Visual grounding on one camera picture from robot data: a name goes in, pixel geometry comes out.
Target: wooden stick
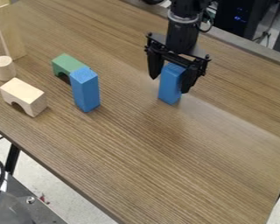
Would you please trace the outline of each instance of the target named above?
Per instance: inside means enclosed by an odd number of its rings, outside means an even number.
[[[11,5],[0,6],[0,39],[6,55],[17,60],[26,55]]]

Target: black table leg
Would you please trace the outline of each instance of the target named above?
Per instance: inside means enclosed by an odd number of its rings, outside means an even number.
[[[19,156],[20,150],[17,146],[14,144],[11,145],[9,154],[6,160],[5,170],[10,174],[13,175],[15,167],[18,162],[18,156]]]

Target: blue block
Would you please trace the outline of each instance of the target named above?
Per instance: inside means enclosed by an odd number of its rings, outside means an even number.
[[[101,105],[100,87],[97,74],[84,66],[70,73],[75,104],[85,113]]]
[[[158,89],[158,98],[170,105],[177,102],[181,96],[181,74],[185,71],[182,66],[169,63],[164,66]]]

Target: green block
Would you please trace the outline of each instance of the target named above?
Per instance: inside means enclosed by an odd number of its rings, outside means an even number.
[[[81,67],[86,67],[86,65],[66,53],[52,60],[52,70],[56,76],[66,74],[69,77],[71,72]]]

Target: wood grain surface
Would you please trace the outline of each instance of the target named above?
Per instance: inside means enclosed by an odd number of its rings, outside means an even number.
[[[0,95],[0,131],[22,150],[120,223],[268,219],[280,191],[279,65],[201,36],[207,76],[171,107],[144,54],[144,34],[165,33],[166,20],[118,0],[14,7],[28,52],[17,77],[48,100],[32,119]],[[78,110],[54,77],[61,53],[99,74],[94,112]]]

